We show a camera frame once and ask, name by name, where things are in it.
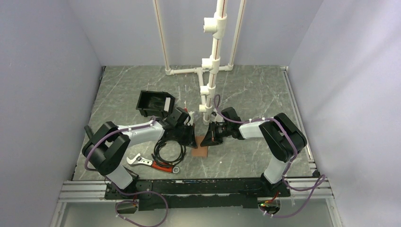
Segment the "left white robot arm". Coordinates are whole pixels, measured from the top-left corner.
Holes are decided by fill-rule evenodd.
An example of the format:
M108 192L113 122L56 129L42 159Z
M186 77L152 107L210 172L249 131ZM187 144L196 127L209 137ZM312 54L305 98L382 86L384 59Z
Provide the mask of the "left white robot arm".
M127 159L131 166L145 165L153 169L176 174L187 148L197 148L195 140L194 112L176 107L166 118L152 116L150 121L141 124L118 126L113 122L104 123L96 132L86 125L84 130L88 142L82 148L86 158L84 167L96 171L116 185L117 192L125 199L136 192L138 175L125 168L121 161L128 148L145 142L154 141L152 159L148 160L138 154ZM161 157L161 149L168 142L177 142L180 153L174 160Z

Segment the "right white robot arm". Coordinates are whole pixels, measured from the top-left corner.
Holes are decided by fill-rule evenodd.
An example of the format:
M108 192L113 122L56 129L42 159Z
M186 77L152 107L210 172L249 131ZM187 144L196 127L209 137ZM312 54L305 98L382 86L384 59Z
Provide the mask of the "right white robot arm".
M306 147L305 135L295 126L285 113L273 118L241 121L233 107L223 109L216 115L218 121L209 123L208 131L200 143L201 147L217 146L225 137L237 140L263 138L273 158L262 174L261 192L272 196L279 190L289 165Z

